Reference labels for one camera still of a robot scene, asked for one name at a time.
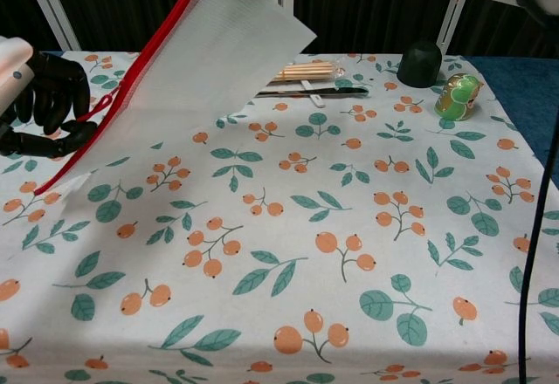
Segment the blue table surface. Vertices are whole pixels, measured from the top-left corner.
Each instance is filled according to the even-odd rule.
[[[465,57],[486,78],[542,164],[559,106],[559,60],[542,58]],[[553,174],[559,185],[559,172]]]

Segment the green toy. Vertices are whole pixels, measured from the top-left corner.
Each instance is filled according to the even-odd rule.
[[[471,74],[454,74],[438,97],[435,111],[445,120],[467,120],[473,114],[473,102],[482,86]]]

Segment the robotic hand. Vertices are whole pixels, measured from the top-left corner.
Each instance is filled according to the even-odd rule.
[[[62,157],[76,151],[93,136],[97,124],[70,120],[89,110],[89,85],[78,63],[34,51],[19,38],[0,38],[0,154],[12,153]],[[62,139],[16,133],[15,118],[43,127],[45,135],[59,127],[69,134]]]

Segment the black curtain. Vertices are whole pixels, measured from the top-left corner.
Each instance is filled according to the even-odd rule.
[[[60,49],[36,0],[0,0],[0,36],[23,38],[41,50]]]
[[[176,0],[60,1],[82,48],[139,51]],[[48,27],[44,29],[35,1],[20,1],[17,11],[8,10],[12,3],[15,0],[0,1],[0,34],[20,34],[51,49],[55,41]],[[294,12],[318,35],[307,52],[401,53],[415,40],[437,39],[447,4],[448,0],[295,0]],[[526,12],[488,0],[466,1],[448,53],[555,56]]]

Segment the floral tablecloth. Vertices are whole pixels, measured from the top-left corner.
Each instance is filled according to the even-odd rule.
[[[92,104],[136,56],[65,55]],[[0,383],[517,382],[542,166],[489,86],[468,121],[434,113],[450,75],[482,79],[460,57],[430,89],[397,80],[399,56],[311,59],[369,97],[255,99],[39,197],[64,160],[1,161]],[[528,308],[538,383],[559,373],[550,194]]]

